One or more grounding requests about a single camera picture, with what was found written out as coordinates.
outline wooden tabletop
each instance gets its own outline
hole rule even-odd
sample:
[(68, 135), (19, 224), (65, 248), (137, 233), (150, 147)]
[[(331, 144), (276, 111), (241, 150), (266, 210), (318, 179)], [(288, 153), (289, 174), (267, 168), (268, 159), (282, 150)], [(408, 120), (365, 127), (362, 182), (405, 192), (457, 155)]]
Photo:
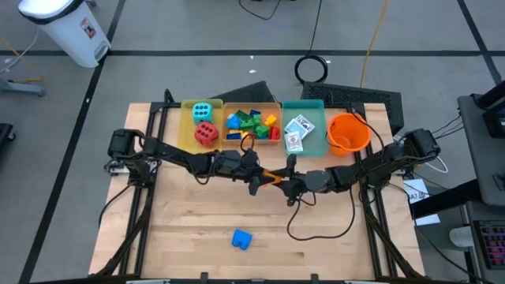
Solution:
[[(130, 104), (125, 127), (145, 130), (150, 104)], [(383, 104), (365, 104), (368, 123), (392, 142), (389, 122)], [(326, 109), (329, 120), (344, 109)], [(177, 145), (180, 109), (170, 108), (163, 141)], [(379, 140), (372, 134), (374, 151)], [(255, 146), (261, 166), (276, 169), (286, 166), (282, 145)], [(298, 157), (296, 170), (323, 169), (348, 165), (354, 157), (337, 158), (329, 152), (321, 157)], [(125, 187), (127, 176), (111, 179), (107, 199)], [(399, 177), (391, 183), (402, 186)], [(286, 224), (295, 207), (286, 206), (282, 191), (262, 187), (250, 196), (247, 185), (223, 178), (212, 178), (205, 186), (181, 167), (163, 163), (155, 189), (148, 241), (144, 255), (143, 278), (269, 278), (308, 279), (317, 273), (320, 279), (374, 279), (370, 248), (358, 186), (353, 187), (356, 218), (345, 236), (334, 240), (295, 241), (286, 233)], [(352, 207), (350, 194), (319, 194), (317, 205), (302, 205), (292, 224), (297, 237), (335, 235), (349, 225)], [(90, 273), (100, 270), (112, 257), (125, 237), (133, 190), (114, 202), (103, 216)], [(391, 240), (419, 273), (424, 273), (421, 254), (410, 218), (404, 192), (394, 187), (383, 190), (383, 201)], [(247, 251), (231, 245), (235, 229), (252, 234)], [(387, 263), (382, 243), (377, 238), (383, 275)], [(137, 243), (130, 253), (129, 269), (133, 271)]]

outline red lego brick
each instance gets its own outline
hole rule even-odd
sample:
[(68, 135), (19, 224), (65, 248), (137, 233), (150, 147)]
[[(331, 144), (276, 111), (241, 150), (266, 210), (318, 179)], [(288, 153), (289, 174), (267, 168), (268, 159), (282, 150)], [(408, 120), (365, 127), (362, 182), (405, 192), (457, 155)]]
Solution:
[(268, 134), (268, 139), (279, 140), (281, 138), (281, 129), (279, 127), (271, 127), (270, 133)]
[(214, 146), (219, 137), (218, 129), (208, 122), (200, 123), (195, 130), (195, 139), (205, 147)]

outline white trash can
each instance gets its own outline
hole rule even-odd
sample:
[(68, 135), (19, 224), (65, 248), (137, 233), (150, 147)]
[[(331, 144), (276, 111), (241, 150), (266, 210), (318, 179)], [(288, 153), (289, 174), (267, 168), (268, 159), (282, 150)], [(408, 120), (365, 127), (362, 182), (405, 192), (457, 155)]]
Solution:
[(96, 67), (110, 49), (109, 40), (84, 0), (23, 0), (18, 9), (78, 65)]

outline playing card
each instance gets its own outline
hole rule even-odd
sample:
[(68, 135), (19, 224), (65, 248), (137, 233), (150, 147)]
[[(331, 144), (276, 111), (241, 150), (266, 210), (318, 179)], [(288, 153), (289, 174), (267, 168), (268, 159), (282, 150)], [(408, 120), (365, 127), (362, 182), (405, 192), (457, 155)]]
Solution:
[(287, 133), (284, 136), (284, 140), (286, 141), (287, 151), (303, 151), (303, 146), (301, 144), (301, 136), (298, 131)]
[(313, 131), (316, 127), (314, 126), (313, 123), (311, 123), (307, 118), (305, 118), (303, 115), (299, 114), (296, 118), (296, 121), (300, 123), (303, 128), (307, 129), (307, 134), (309, 134), (311, 131)]
[(305, 135), (309, 133), (309, 131), (305, 129), (305, 127), (303, 127), (298, 121), (296, 121), (296, 119), (292, 119), (290, 123), (288, 123), (284, 128), (284, 133), (294, 133), (294, 132), (298, 132), (298, 134), (302, 139), (303, 137), (305, 137)]

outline gray floor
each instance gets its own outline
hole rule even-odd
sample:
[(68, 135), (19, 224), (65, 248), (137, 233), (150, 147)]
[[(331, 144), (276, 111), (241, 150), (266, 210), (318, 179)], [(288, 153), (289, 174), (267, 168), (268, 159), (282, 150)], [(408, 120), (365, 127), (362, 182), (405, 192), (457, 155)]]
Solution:
[[(97, 1), (94, 14), (108, 31), (118, 0)], [(268, 14), (274, 1), (244, 1)], [(35, 27), (7, 0), (0, 11), (0, 36), (17, 49), (32, 41)], [(115, 50), (304, 50), (309, 47), (316, 0), (282, 1), (271, 21), (241, 10), (235, 0), (127, 0), (112, 44)], [(505, 50), (500, 0), (466, 0), (489, 50)], [(323, 2), (315, 50), (366, 50), (382, 1)], [(478, 50), (455, 0), (391, 0), (376, 50)], [(59, 50), (41, 33), (33, 50)], [(259, 80), (279, 100), (297, 99), (301, 85), (293, 74), (299, 56), (110, 56), (105, 61), (61, 198), (32, 281), (84, 277), (97, 234), (97, 218), (110, 178), (103, 172), (111, 132), (123, 126), (132, 102), (160, 100), (169, 88), (177, 101), (202, 99)], [(358, 86), (363, 57), (324, 56), (330, 84)], [(0, 57), (4, 62), (7, 57)], [(14, 283), (26, 261), (48, 196), (62, 162), (93, 69), (76, 66), (66, 56), (29, 56), (45, 76), (47, 96), (1, 94), (0, 121), (16, 127), (17, 140), (2, 157), (0, 170), (0, 275)], [(505, 73), (505, 58), (493, 58)], [(303, 77), (316, 79), (317, 64), (306, 62)], [(32, 77), (17, 66), (3, 78)], [(406, 128), (437, 129), (457, 116), (456, 98), (486, 92), (494, 86), (482, 56), (371, 57), (365, 87), (401, 92)], [(450, 169), (419, 173), (451, 187), (474, 177), (468, 145), (461, 131), (440, 141), (441, 157)], [(442, 224), (422, 230), (450, 256), (464, 264), (462, 252), (447, 239), (461, 224), (458, 209), (444, 212)], [(461, 280), (458, 273), (422, 241), (427, 274)]]

